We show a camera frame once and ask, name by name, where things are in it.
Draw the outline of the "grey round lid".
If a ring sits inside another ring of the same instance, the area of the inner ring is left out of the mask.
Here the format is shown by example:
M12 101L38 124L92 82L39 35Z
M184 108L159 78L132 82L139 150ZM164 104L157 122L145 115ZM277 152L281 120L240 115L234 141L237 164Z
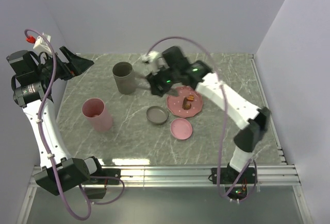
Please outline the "grey round lid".
M146 118L154 125L162 125L168 119L168 112L163 107L151 106L146 111Z

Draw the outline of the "pink round lid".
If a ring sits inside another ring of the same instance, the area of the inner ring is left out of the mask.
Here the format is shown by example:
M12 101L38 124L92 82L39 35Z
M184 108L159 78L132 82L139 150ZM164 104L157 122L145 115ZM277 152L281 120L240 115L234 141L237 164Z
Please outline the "pink round lid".
M186 140L192 135L193 128L190 122L186 119L176 118L170 124L170 132L176 139Z

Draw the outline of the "metal tongs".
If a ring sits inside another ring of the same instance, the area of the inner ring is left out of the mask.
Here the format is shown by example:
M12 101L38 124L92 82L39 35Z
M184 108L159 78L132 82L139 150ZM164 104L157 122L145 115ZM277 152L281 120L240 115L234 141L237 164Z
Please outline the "metal tongs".
M146 76L144 76L141 73L135 72L135 79L137 81L136 83L136 88L137 89L142 89L142 90L147 90L149 91L151 89L150 83L146 79Z

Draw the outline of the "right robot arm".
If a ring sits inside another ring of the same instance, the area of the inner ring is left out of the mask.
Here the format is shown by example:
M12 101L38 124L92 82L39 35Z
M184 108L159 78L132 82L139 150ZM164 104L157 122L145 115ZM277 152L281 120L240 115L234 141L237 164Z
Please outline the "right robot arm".
M174 84L180 83L207 97L235 122L239 132L234 137L235 150L227 175L235 183L244 179L244 168L252 158L256 144L268 130L270 110L244 99L203 61L191 63L178 46L161 53L151 51L142 56L142 61L150 69L146 80L153 95L162 97Z

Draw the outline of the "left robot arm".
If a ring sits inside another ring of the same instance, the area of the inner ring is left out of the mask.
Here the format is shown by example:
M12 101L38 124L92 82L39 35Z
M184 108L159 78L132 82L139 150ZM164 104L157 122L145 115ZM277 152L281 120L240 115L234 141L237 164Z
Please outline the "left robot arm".
M69 80L94 64L65 46L60 50L68 61L57 58L56 68L49 53L45 53L44 62L40 55L28 50L16 51L6 58L15 72L11 78L13 100L28 118L38 144L41 171L35 174L35 182L55 196L59 195L56 179L65 192L87 181L98 184L105 173L96 157L83 160L70 155L56 122L53 99L45 94L52 73L56 79Z

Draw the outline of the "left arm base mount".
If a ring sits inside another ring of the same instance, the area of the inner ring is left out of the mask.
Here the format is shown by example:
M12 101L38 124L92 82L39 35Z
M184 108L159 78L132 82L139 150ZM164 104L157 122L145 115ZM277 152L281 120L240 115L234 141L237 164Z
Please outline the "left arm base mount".
M121 170L118 168L106 168L97 176L102 178L91 178L83 183L85 193L90 200L103 199L107 193L107 186L119 185L118 179L121 177Z

